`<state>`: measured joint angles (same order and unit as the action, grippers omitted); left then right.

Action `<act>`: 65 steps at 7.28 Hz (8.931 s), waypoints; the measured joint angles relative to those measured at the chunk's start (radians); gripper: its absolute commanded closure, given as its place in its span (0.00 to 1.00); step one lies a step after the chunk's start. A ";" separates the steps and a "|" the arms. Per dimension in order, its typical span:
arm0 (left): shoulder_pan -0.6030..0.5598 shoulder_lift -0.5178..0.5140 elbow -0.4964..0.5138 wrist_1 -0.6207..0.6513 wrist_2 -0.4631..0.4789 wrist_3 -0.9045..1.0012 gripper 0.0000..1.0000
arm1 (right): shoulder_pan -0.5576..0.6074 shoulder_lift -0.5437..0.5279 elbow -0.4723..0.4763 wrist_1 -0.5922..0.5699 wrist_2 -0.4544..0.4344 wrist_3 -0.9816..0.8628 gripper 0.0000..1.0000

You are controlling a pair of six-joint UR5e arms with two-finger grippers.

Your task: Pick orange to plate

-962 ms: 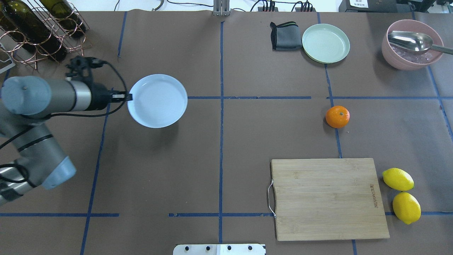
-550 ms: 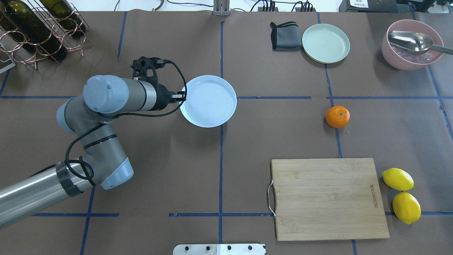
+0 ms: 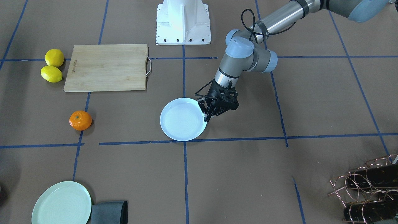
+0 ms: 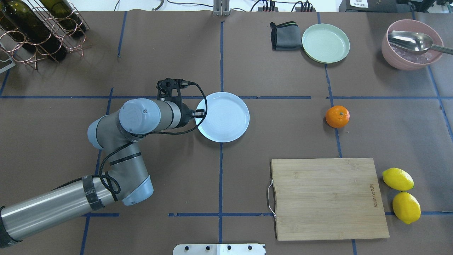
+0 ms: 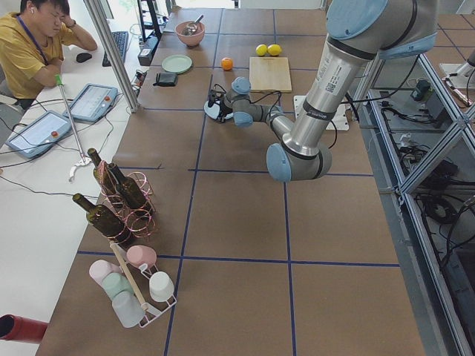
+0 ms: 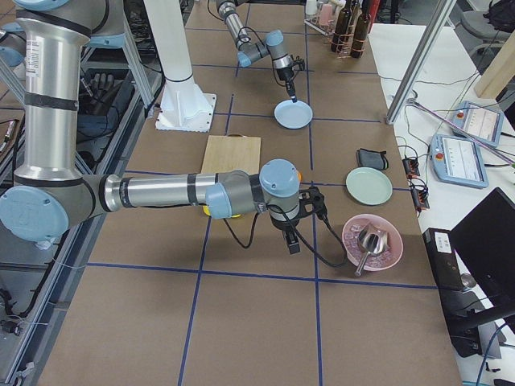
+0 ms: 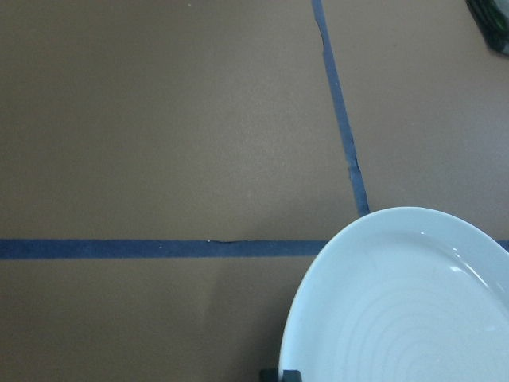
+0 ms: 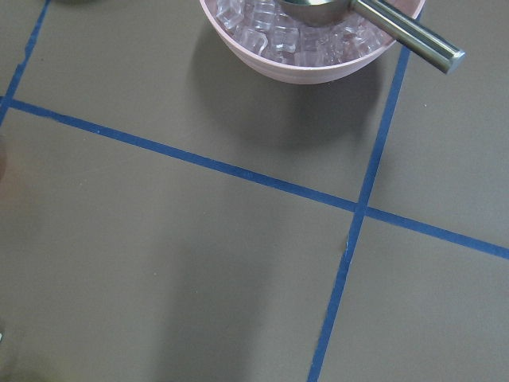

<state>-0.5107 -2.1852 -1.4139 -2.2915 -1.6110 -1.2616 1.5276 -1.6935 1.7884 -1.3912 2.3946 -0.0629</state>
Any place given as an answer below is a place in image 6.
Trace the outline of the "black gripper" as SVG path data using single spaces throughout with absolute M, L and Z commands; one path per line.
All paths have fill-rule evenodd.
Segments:
M 280 58 L 277 59 L 277 74 L 281 81 L 285 82 L 286 92 L 293 103 L 297 102 L 295 77 L 296 70 L 305 69 L 305 60 L 302 58 Z
M 294 230 L 301 219 L 299 213 L 295 216 L 291 213 L 283 214 L 279 208 L 270 208 L 269 213 L 272 224 L 282 231 L 289 254 L 299 253 L 299 239 Z

